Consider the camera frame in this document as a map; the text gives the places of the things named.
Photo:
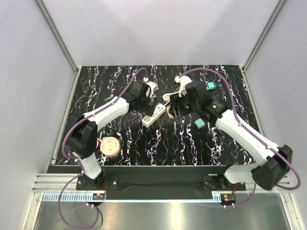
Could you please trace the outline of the white power strip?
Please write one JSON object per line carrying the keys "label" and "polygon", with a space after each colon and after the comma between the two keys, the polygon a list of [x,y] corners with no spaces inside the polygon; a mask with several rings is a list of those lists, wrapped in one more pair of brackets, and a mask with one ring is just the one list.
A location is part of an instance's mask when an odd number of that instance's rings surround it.
{"label": "white power strip", "polygon": [[166,106],[159,103],[155,110],[154,113],[152,114],[152,116],[148,116],[146,115],[143,119],[142,119],[142,124],[145,127],[150,127],[155,121],[157,121],[157,119],[159,117],[161,117],[166,111]]}

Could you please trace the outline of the pink cube plug adapter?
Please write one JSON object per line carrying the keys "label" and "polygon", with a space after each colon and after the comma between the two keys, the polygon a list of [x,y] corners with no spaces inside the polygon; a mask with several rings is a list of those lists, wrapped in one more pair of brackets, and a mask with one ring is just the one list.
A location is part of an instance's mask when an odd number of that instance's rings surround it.
{"label": "pink cube plug adapter", "polygon": [[176,113],[174,112],[174,108],[173,108],[172,105],[166,106],[166,112],[167,112],[167,115],[170,119],[176,118]]}

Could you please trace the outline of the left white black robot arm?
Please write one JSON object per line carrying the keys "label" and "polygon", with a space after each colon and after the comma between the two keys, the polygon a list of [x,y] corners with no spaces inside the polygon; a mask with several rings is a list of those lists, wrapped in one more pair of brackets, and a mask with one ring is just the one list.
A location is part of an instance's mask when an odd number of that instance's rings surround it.
{"label": "left white black robot arm", "polygon": [[102,169],[96,156],[98,132],[108,123],[132,111],[152,115],[150,105],[156,83],[148,81],[133,82],[120,96],[115,96],[101,107],[75,118],[75,124],[64,138],[62,151],[70,150],[73,158],[80,163],[87,178],[87,184],[94,190],[103,186]]}

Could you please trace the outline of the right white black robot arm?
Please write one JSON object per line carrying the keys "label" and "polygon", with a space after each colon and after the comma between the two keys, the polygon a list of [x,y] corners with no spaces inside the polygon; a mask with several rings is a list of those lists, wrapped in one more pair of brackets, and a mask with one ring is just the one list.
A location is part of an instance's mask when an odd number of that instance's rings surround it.
{"label": "right white black robot arm", "polygon": [[204,121],[227,133],[255,160],[254,164],[229,166],[218,177],[224,190],[237,183],[256,183],[265,190],[272,190],[289,172],[284,160],[291,161],[293,151],[288,145],[278,146],[249,126],[224,102],[210,97],[201,81],[189,77],[176,78],[179,91],[170,96],[170,114],[174,117],[196,113]]}

